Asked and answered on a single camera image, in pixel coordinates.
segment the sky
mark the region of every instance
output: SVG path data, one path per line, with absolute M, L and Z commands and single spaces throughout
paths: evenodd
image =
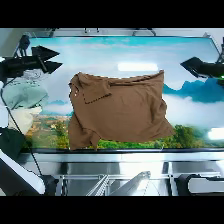
M 64 106 L 50 104 L 45 109 L 53 112 L 63 111 L 62 113 L 70 113 L 72 110 L 68 83 L 78 72 L 127 78 L 157 72 L 122 72 L 118 70 L 118 63 L 154 63 L 157 64 L 158 70 L 165 71 L 164 83 L 178 90 L 185 81 L 205 81 L 196 79 L 180 65 L 181 62 L 191 57 L 198 57 L 206 62 L 215 62 L 218 58 L 218 51 L 209 38 L 105 36 L 33 38 L 30 41 L 30 47 L 42 45 L 60 53 L 50 60 L 62 62 L 63 65 L 42 84 L 48 91 L 49 102 L 62 100 L 67 103 Z M 31 54 L 31 48 L 28 49 L 28 54 Z M 163 98 L 168 105 L 167 119 L 171 123 L 224 126 L 224 123 L 218 122 L 224 103 L 204 105 L 192 102 L 190 98 L 180 99 L 167 95 Z M 214 113 L 217 118 L 211 118 L 209 113 Z

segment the landscape picture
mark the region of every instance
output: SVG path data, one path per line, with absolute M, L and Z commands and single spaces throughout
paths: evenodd
M 224 127 L 224 89 L 216 79 L 197 79 L 180 63 L 198 57 L 215 62 L 218 51 L 209 38 L 184 37 L 56 37 L 33 38 L 31 46 L 60 53 L 52 61 L 63 65 L 40 81 L 48 92 L 48 104 L 35 115 L 27 138 L 33 148 L 68 149 L 68 123 L 74 113 L 68 86 L 78 72 L 127 78 L 156 71 L 120 71 L 118 64 L 154 63 L 165 71 L 163 99 L 167 120 L 175 135 L 145 143 L 100 140 L 98 148 L 220 148 L 224 141 L 211 140 L 211 128 Z

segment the shirt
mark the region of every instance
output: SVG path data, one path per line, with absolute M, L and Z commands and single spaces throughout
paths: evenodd
M 165 118 L 164 71 L 132 78 L 76 74 L 70 81 L 74 114 L 69 122 L 70 149 L 98 141 L 147 142 L 174 134 Z

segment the garment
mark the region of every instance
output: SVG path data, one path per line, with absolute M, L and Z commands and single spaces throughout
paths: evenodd
M 146 142 L 174 134 L 165 118 L 164 71 L 133 78 L 78 73 L 70 81 L 74 108 L 68 133 L 70 149 L 97 148 L 98 141 Z
M 5 87 L 3 98 L 10 109 L 32 108 L 46 105 L 48 94 L 40 84 L 20 79 Z
M 41 111 L 41 107 L 34 107 L 31 109 L 15 109 L 12 110 L 11 113 L 17 125 L 19 126 L 19 129 L 25 135 L 33 125 L 33 114 L 39 114 Z M 8 128 L 17 130 L 17 127 L 10 116 Z
M 24 136 L 8 128 L 0 128 L 0 133 L 0 149 L 11 159 L 16 160 L 24 143 Z

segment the brown shirt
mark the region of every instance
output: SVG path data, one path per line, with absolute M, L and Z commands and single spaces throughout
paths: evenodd
M 78 73 L 70 82 L 74 115 L 69 123 L 70 149 L 98 141 L 147 142 L 173 135 L 162 99 L 164 71 L 133 78 Z

